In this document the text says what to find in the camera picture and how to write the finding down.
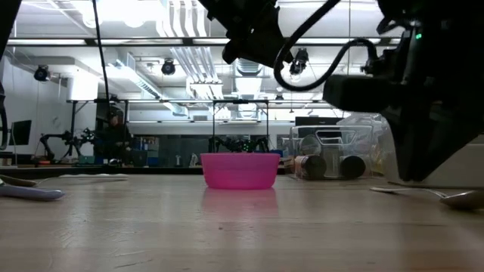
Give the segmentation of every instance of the plastic bowl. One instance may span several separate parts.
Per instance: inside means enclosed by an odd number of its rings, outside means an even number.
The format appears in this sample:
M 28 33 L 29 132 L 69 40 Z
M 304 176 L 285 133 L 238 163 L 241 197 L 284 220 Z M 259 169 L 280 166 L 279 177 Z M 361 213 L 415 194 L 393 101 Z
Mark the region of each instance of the plastic bowl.
M 274 185 L 278 174 L 279 154 L 274 153 L 204 153 L 203 176 L 210 188 L 260 190 Z

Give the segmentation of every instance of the table surface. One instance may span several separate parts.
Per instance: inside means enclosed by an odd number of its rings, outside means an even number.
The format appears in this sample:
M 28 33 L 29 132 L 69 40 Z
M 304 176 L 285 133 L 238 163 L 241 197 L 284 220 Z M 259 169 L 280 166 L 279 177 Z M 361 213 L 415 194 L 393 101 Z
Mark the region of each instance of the table surface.
M 484 271 L 484 212 L 371 185 L 386 183 L 50 180 L 62 200 L 0 199 L 0 271 Z

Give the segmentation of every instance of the security camera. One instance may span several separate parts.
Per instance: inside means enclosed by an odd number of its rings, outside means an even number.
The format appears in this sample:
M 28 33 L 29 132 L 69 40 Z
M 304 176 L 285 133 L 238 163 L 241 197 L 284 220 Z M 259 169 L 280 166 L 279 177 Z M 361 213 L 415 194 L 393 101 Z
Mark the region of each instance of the security camera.
M 165 63 L 161 66 L 161 72 L 165 76 L 171 76 L 175 73 L 175 64 L 173 64 L 173 59 L 165 59 Z
M 305 48 L 300 48 L 289 68 L 289 73 L 293 76 L 300 75 L 306 68 L 309 61 L 309 54 Z
M 38 82 L 48 82 L 51 80 L 51 73 L 48 71 L 47 65 L 39 65 L 36 72 L 33 74 L 33 78 Z

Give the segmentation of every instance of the computer monitor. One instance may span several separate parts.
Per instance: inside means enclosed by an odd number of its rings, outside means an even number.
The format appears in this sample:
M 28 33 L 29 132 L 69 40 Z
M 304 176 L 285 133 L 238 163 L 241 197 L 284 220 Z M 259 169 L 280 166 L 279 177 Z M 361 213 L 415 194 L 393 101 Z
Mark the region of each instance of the computer monitor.
M 32 120 L 13 122 L 8 145 L 29 145 L 31 127 Z

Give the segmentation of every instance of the metal spoon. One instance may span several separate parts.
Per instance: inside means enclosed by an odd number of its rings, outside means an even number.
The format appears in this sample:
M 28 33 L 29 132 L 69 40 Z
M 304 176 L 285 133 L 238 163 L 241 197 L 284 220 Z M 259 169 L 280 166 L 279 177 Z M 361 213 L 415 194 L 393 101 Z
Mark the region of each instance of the metal spoon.
M 447 195 L 445 193 L 423 188 L 381 188 L 372 187 L 370 190 L 381 193 L 398 193 L 402 191 L 409 190 L 422 190 L 429 193 L 433 193 L 440 197 L 440 202 L 446 204 L 453 209 L 462 210 L 476 210 L 484 209 L 484 191 L 482 190 L 472 190 L 465 193 L 458 193 L 455 195 Z

